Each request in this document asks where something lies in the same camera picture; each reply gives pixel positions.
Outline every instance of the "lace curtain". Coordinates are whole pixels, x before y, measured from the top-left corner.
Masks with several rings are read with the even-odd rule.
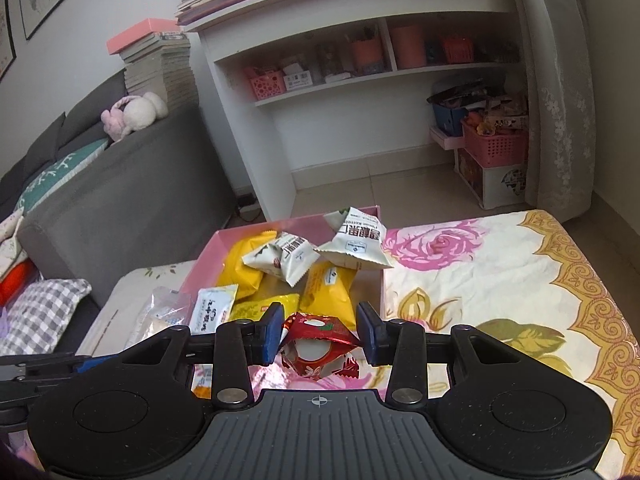
[[[591,205],[595,116],[578,0],[515,0],[529,87],[526,200],[559,221]]]

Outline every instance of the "plush bunny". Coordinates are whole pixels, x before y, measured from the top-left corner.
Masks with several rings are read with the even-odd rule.
[[[168,114],[164,101],[153,92],[147,92],[143,96],[123,97],[111,110],[103,111],[100,120],[104,123],[104,132],[118,142],[131,132],[150,126],[156,119],[164,119]]]

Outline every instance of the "gold scalloped border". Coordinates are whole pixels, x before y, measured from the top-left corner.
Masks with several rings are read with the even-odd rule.
[[[560,263],[551,283],[580,300],[569,330],[587,336],[600,347],[595,368],[586,382],[605,390],[615,400],[613,433],[625,455],[622,474],[640,475],[640,348],[613,298],[587,259],[560,223],[542,210],[527,212],[520,224],[543,235],[535,254]]]

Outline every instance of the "orange toy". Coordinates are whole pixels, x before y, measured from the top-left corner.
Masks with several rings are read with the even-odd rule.
[[[31,260],[16,265],[0,282],[0,304],[5,304],[29,279],[35,266]]]

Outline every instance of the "checkered pillow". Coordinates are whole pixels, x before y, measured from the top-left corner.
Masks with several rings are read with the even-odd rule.
[[[0,355],[53,352],[82,298],[91,292],[85,280],[33,283],[15,301],[7,316],[8,333]]]

